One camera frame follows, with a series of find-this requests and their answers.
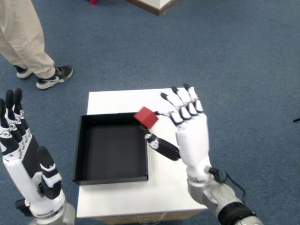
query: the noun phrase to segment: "robot finger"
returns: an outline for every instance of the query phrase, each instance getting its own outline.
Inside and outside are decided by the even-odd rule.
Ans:
[[[176,111],[170,113],[170,118],[176,126],[183,123],[185,120],[190,120],[192,118],[179,96],[167,95],[165,93],[161,93],[160,95],[164,100],[170,102],[176,108]]]
[[[177,110],[184,106],[184,103],[177,95],[167,95],[165,93],[161,93],[160,96],[171,103]]]
[[[141,128],[146,134],[145,140],[153,150],[173,161],[176,161],[180,158],[179,149],[175,145],[162,138],[157,137],[144,126],[141,126]]]
[[[20,119],[21,124],[24,127],[25,142],[27,142],[27,139],[30,137],[30,129],[28,127],[26,119],[24,118],[24,111],[23,111],[22,105],[21,105],[22,98],[23,98],[22,90],[20,88],[17,88],[14,93],[14,104],[15,104],[14,112],[15,112],[15,116],[18,119]]]
[[[20,131],[18,130],[18,128],[16,127],[15,113],[13,111],[14,93],[12,90],[7,90],[5,104],[6,104],[6,108],[7,108],[5,117],[9,124],[10,133],[15,138],[15,140],[18,142],[20,149],[23,150],[25,145],[24,145],[23,137],[22,137]]]
[[[44,146],[37,149],[37,158],[42,170],[42,190],[49,199],[59,196],[61,191],[61,176],[56,165]]]
[[[10,133],[5,113],[4,100],[0,99],[0,148],[3,158],[7,161],[12,161],[20,158],[20,146]]]
[[[203,113],[203,108],[201,105],[201,102],[199,100],[199,97],[197,96],[195,89],[188,85],[187,83],[184,84],[184,88],[187,90],[191,100],[193,101],[194,108],[198,113]]]
[[[187,106],[190,102],[192,102],[187,91],[179,90],[178,88],[176,88],[174,86],[171,88],[172,88],[172,91],[181,99],[181,101],[183,102],[183,104],[185,106]]]

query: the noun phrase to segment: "beige pants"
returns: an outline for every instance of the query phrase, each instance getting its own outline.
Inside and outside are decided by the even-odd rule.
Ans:
[[[0,0],[0,53],[40,78],[54,75],[54,61],[45,53],[42,26],[31,0]]]

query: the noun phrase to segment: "black tray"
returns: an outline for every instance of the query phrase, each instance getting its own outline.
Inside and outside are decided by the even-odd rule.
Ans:
[[[74,182],[91,185],[148,180],[145,133],[134,114],[80,118]]]

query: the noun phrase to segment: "shoe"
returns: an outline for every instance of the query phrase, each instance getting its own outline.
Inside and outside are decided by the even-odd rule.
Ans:
[[[73,69],[70,66],[64,67],[56,67],[55,74],[48,79],[37,79],[37,88],[39,89],[47,89],[50,88],[57,83],[63,83],[67,79],[69,79],[73,74]]]
[[[14,66],[17,69],[17,77],[21,79],[25,79],[32,74],[32,72],[27,68],[23,69],[22,67],[19,66]]]

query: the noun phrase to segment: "white table top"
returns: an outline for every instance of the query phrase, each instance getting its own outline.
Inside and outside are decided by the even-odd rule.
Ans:
[[[168,109],[160,93],[171,89],[90,92],[88,115],[137,112],[143,106]],[[163,116],[152,128],[157,136],[176,145],[175,126]],[[148,147],[149,180],[79,187],[77,217],[113,217],[157,212],[203,210],[188,193],[186,166]]]

